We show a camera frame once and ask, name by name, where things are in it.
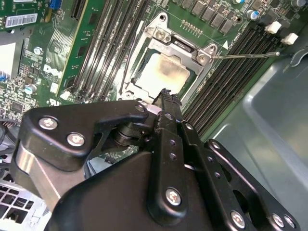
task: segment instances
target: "black ram slot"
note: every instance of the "black ram slot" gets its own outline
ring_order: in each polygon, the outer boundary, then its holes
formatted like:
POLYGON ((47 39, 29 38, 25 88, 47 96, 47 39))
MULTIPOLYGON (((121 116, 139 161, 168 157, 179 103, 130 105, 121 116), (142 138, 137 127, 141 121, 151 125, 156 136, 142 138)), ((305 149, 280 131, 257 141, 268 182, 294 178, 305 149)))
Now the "black ram slot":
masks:
MULTIPOLYGON (((266 43, 260 45, 259 49, 256 52, 259 52, 260 50, 263 50, 263 53, 272 51, 271 49, 268 49, 266 43)), ((221 114, 218 113, 218 111, 222 110, 221 112, 223 112, 223 110, 228 107, 228 105, 241 92, 243 87, 252 79, 254 73, 261 67, 264 62, 264 59, 247 59, 245 61, 245 64, 241 67, 240 70, 237 71, 237 76, 227 85, 225 85, 224 92, 220 95, 219 98, 213 101, 213 107, 211 108, 211 110, 207 110, 202 119, 196 125, 200 133, 206 131, 206 129, 209 128, 210 121, 213 120, 213 118, 217 118, 217 116, 221 114)))
MULTIPOLYGON (((116 77, 116 73, 119 69, 119 66, 122 64, 124 57, 126 55, 127 49, 128 47, 131 45, 131 43, 133 42, 133 38, 135 37, 136 34, 136 30, 139 26, 140 21, 142 20, 149 4, 150 4, 150 0, 145 0, 142 1, 141 4, 140 2, 135 2, 136 4, 134 4, 134 8, 137 7, 136 12, 130 12, 129 14, 131 15, 131 17, 126 17, 126 18, 131 18, 131 21, 127 21, 126 25, 128 25, 128 23, 131 23, 132 27, 130 32, 128 33, 128 35, 126 36, 125 40, 123 41, 123 49, 121 50, 121 53, 118 55, 115 64, 113 65, 113 68, 111 70, 111 74, 108 77, 108 79, 105 80, 105 84, 102 85, 97 85, 99 87, 98 89, 98 95, 96 96, 97 100, 105 100, 105 97, 107 96, 109 89, 111 88, 111 85, 116 77)), ((120 39, 124 36, 124 32, 122 31, 123 34, 119 33, 118 35, 118 40, 120 41, 120 39)))
MULTIPOLYGON (((252 31, 250 29, 247 29, 244 31, 243 35, 239 38, 238 44, 245 43, 245 41, 249 41, 253 37, 252 31)), ((240 50, 243 47, 240 46, 233 46, 233 48, 229 51, 228 55, 231 54, 239 54, 240 50)), ((193 101, 191 106, 186 110, 185 116, 186 120, 190 121, 193 115, 195 115, 195 112, 199 110, 199 107, 202 106, 202 101, 204 98, 207 97, 207 95, 211 92, 211 90, 214 88, 214 84, 219 81, 223 74, 225 73, 226 69, 233 63, 235 60, 226 59, 222 60, 210 80, 206 83, 204 88, 202 89, 202 92, 197 96, 197 98, 193 101)))
MULTIPOLYGON (((258 48, 260 38, 258 36, 253 36, 251 38, 251 44, 253 46, 246 46, 241 50, 241 53, 258 53, 258 51, 255 51, 254 48, 258 48)), ((208 108, 213 104, 213 101, 211 100, 213 97, 216 98, 219 96, 219 94, 222 92, 224 86, 228 84, 228 86, 232 86, 233 80, 237 81, 237 78, 240 76, 243 76, 242 72, 238 72, 239 68, 245 63, 247 59, 238 59, 238 60, 233 60, 232 65, 228 66, 226 69, 226 73, 228 73, 227 78, 222 78, 218 84, 214 85, 214 89, 211 91, 212 96, 206 97, 205 101, 207 102, 206 105, 204 105, 204 110, 202 111, 201 114, 196 114, 194 117, 192 117, 192 120, 194 121, 199 121, 204 117, 204 113, 207 112, 208 108)))
MULTIPOLYGON (((252 43, 256 43, 258 42, 259 38, 257 36, 254 36, 251 38, 252 39, 252 43)), ((253 52, 253 50, 251 49, 251 47, 245 47, 241 50, 242 53, 251 53, 253 52)), ((212 99, 216 98, 219 96, 219 94, 221 93, 221 91, 223 90, 224 85, 226 85, 227 83, 230 84, 232 81, 232 78, 234 77, 234 73, 236 73, 236 71, 238 70, 238 68, 243 64, 243 60, 233 60, 231 62, 231 64, 226 68, 225 73, 228 73, 228 77, 223 78, 224 75, 221 75, 219 77, 222 77, 219 79, 219 82, 214 83, 212 86, 212 90, 207 93, 208 96, 206 98, 204 98, 202 100, 202 102, 204 102, 202 104, 203 110, 202 113, 198 114, 196 113, 195 115, 193 115, 190 119, 190 121, 199 121, 203 116, 204 113, 208 111, 208 108, 213 106, 212 103, 212 99)))
MULTIPOLYGON (((229 51, 232 54, 267 53, 281 46, 279 39, 264 32, 262 26, 251 23, 229 51)), ((200 93, 184 113, 203 135, 233 102, 253 78, 266 59, 223 60, 200 93)))
MULTIPOLYGON (((92 90, 94 88, 94 82, 96 81, 96 78, 97 78, 96 72, 99 68, 99 64, 100 64, 100 61, 103 57, 103 53, 104 53, 105 48, 108 44, 109 38, 112 38, 112 34, 115 31, 115 27, 116 27, 115 25, 117 23, 117 19, 121 15, 121 10, 122 10, 123 4, 124 4, 124 0, 116 1, 116 5, 113 8, 112 18, 111 18, 111 20, 108 24, 106 33, 104 34, 103 39, 101 40, 100 47, 98 49, 96 57, 94 58, 95 61, 94 61, 93 65, 91 66, 90 70, 89 70, 88 79, 87 79, 85 86, 82 90, 83 97, 87 98, 92 93, 92 90)), ((118 32, 119 28, 120 28, 120 26, 117 25, 116 33, 118 32)))
MULTIPOLYGON (((89 71, 88 68, 89 68, 90 57, 92 56, 94 49, 95 49, 95 45, 97 43, 97 40, 100 37, 100 31, 101 31, 101 28, 104 26, 104 21, 106 20, 106 17, 110 16, 108 14, 108 10, 110 8, 110 3, 111 3, 110 0, 105 1, 103 11, 102 11, 100 19, 97 23, 93 38, 91 40, 91 44, 90 44, 89 49, 87 51, 85 61, 82 64, 82 67, 80 69, 78 76, 74 80, 74 84, 73 84, 74 90, 77 90, 78 87, 80 87, 80 89, 83 88, 84 83, 87 81, 87 79, 89 77, 89 75, 87 75, 87 72, 89 71)), ((102 31, 102 34, 105 34, 107 26, 104 26, 103 29, 104 30, 102 31)))

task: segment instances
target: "capacitor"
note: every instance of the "capacitor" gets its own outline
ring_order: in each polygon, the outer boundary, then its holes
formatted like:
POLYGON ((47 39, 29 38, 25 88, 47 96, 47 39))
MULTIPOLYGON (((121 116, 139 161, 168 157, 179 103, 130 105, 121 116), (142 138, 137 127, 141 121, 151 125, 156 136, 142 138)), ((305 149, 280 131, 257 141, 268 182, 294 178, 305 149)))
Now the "capacitor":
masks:
POLYGON ((25 87, 25 93, 27 95, 32 95, 33 93, 35 93, 37 91, 37 86, 35 86, 34 84, 29 84, 25 87))
POLYGON ((249 11, 247 11, 246 16, 247 16, 248 19, 255 21, 255 20, 258 19, 259 13, 258 13, 258 11, 249 10, 249 11))
POLYGON ((243 3, 245 0, 233 0, 234 4, 240 4, 243 3))

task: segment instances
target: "black plastic bracket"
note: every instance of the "black plastic bracket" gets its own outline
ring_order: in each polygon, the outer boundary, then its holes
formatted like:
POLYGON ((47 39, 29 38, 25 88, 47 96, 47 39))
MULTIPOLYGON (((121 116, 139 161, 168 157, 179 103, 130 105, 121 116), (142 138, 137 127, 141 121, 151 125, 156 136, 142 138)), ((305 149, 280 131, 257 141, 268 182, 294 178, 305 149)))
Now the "black plastic bracket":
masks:
POLYGON ((173 104, 173 98, 166 97, 163 92, 156 99, 162 104, 162 111, 149 144, 149 151, 153 154, 147 206, 157 223, 171 226, 185 217, 188 201, 182 139, 178 136, 174 116, 180 107, 173 104))
POLYGON ((212 151, 224 174, 229 187, 235 194, 242 211, 250 218, 257 230, 300 230, 295 218, 216 140, 208 140, 204 147, 212 151), (283 227, 277 225, 275 215, 280 217, 283 227), (285 217, 292 221, 294 228, 285 217))
POLYGON ((26 150, 64 171, 83 167, 93 148, 94 135, 102 133, 103 145, 110 131, 119 123, 142 123, 148 111, 136 101, 114 101, 35 108, 28 111, 20 129, 19 139, 26 150), (39 125, 42 118, 54 119, 58 126, 47 130, 39 125), (67 136, 72 132, 83 136, 82 146, 72 146, 67 136))

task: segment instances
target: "screw hole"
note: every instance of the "screw hole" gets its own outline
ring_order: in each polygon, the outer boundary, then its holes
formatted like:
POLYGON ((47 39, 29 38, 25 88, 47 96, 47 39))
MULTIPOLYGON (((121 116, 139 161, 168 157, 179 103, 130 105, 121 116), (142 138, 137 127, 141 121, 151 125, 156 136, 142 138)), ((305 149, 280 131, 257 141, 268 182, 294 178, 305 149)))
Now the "screw hole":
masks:
POLYGON ((170 157, 171 160, 177 159, 177 156, 174 153, 170 153, 169 157, 170 157))
POLYGON ((159 20, 164 22, 166 20, 166 16, 164 16, 163 14, 159 17, 159 20))
POLYGON ((217 177, 218 179, 220 179, 220 174, 218 172, 215 172, 215 177, 217 177))
POLYGON ((175 146, 176 145, 174 140, 170 140, 170 144, 171 144, 171 146, 175 146))

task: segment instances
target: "ram slot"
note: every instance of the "ram slot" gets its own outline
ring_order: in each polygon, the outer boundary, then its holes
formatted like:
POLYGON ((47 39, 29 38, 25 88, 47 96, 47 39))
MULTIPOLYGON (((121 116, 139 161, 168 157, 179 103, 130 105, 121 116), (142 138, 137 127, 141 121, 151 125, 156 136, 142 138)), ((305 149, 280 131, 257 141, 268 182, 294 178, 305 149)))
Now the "ram slot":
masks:
MULTIPOLYGON (((250 24, 228 54, 267 53, 281 45, 278 39, 270 37, 250 24)), ((206 82, 193 103, 184 113, 184 119, 192 123, 199 135, 209 129, 224 110, 233 102, 265 59, 224 60, 206 82)))
POLYGON ((96 26, 96 30, 93 35, 93 39, 89 46, 85 61, 83 62, 80 72, 74 81, 74 87, 75 89, 77 89, 76 90, 77 92, 81 91, 81 89, 84 87, 85 82, 89 77, 90 68, 93 65, 94 58, 97 56, 98 48, 103 41, 102 36, 105 34, 107 26, 110 23, 113 6, 114 5, 111 3, 111 0, 107 0, 104 5, 102 14, 100 16, 100 19, 96 26))
MULTIPOLYGON (((274 51, 274 49, 268 49, 268 44, 263 44, 260 46, 259 50, 263 50, 262 53, 274 51)), ((245 85, 252 79, 254 73, 265 63, 266 60, 246 60, 245 65, 241 68, 242 72, 239 71, 237 76, 233 78, 231 82, 229 82, 225 86, 225 91, 219 95, 215 100, 212 101, 212 107, 210 110, 207 110, 204 114, 203 118, 199 118, 196 127, 200 133, 204 133, 209 126, 211 125, 210 122, 213 119, 217 118, 220 115, 219 112, 223 112, 228 105, 234 100, 234 98, 240 93, 240 91, 245 87, 245 85)))
POLYGON ((108 92, 112 86, 113 81, 115 80, 115 77, 117 75, 118 70, 120 69, 123 60, 128 52, 128 49, 131 48, 131 44, 133 43, 137 29, 139 27, 139 24, 141 23, 142 18, 144 17, 146 10, 148 9, 148 6, 150 5, 150 0, 147 0, 141 5, 141 7, 138 8, 137 12, 135 13, 136 16, 133 17, 132 22, 130 23, 133 26, 133 29, 130 32, 130 35, 126 37, 126 41, 123 42, 124 47, 120 49, 121 54, 119 55, 119 58, 114 62, 114 65, 111 68, 110 75, 108 76, 107 80, 103 85, 101 85, 99 92, 96 96, 96 100, 105 101, 108 92))
MULTIPOLYGON (((233 48, 230 50, 228 55, 231 54, 239 54, 239 52, 243 49, 245 46, 244 42, 249 41, 253 34, 250 33, 251 31, 247 29, 244 31, 242 36, 239 38, 237 43, 233 46, 233 48)), ((206 82, 205 86, 202 88, 201 92, 198 94, 198 96, 194 99, 193 103, 190 105, 190 107, 185 111, 184 116, 187 121, 190 121, 193 116, 196 115, 196 112, 200 110, 200 107, 202 106, 202 101, 208 97, 212 89, 215 87, 215 84, 223 78, 224 74, 226 73, 226 70, 228 67, 232 65, 232 63, 235 62, 233 59, 226 59, 219 63, 218 67, 216 68, 216 71, 214 74, 210 77, 210 79, 206 82)))
POLYGON ((112 7, 111 19, 109 20, 105 33, 102 34, 103 37, 100 40, 99 48, 96 50, 95 54, 93 55, 93 59, 91 59, 91 64, 89 65, 87 71, 84 73, 86 80, 80 92, 81 97, 86 96, 88 92, 91 91, 93 87, 92 83, 97 77, 97 72, 100 71, 99 67, 102 62, 105 47, 110 41, 110 38, 113 37, 114 34, 118 31, 119 25, 117 24, 117 21, 113 19, 118 18, 121 14, 123 2, 124 0, 116 1, 116 4, 112 7))
MULTIPOLYGON (((255 36, 255 34, 253 33, 251 40, 250 40, 250 44, 256 44, 257 45, 259 39, 260 38, 258 36, 255 36)), ((254 52, 254 50, 252 49, 251 46, 246 46, 246 47, 242 48, 241 51, 240 51, 240 53, 253 53, 253 52, 254 52)), ((202 110, 201 113, 195 113, 191 117, 192 121, 199 121, 200 120, 200 118, 209 109, 209 107, 212 106, 212 99, 214 100, 216 97, 218 97, 218 95, 223 90, 223 86, 231 82, 232 78, 234 77, 234 74, 236 73, 238 68, 245 62, 245 60, 246 59, 233 60, 231 65, 229 65, 226 68, 226 70, 224 72, 225 74, 222 75, 222 78, 220 78, 219 81, 216 84, 212 85, 213 88, 209 92, 207 92, 207 97, 205 97, 204 99, 201 100, 203 110, 202 110)))
POLYGON ((104 64, 103 71, 100 73, 100 77, 98 78, 98 82, 96 83, 95 87, 95 100, 98 100, 101 98, 104 90, 106 83, 110 82, 110 73, 112 72, 112 66, 118 62, 119 57, 121 57, 121 53, 123 53, 123 47, 126 44, 127 40, 134 34, 134 29, 136 28, 137 23, 136 21, 138 20, 138 17, 140 16, 141 9, 144 5, 143 3, 144 0, 136 0, 133 1, 130 8, 134 9, 133 11, 129 11, 125 18, 129 18, 131 20, 125 21, 123 25, 123 30, 118 34, 117 37, 117 43, 113 46, 111 55, 107 62, 104 64))

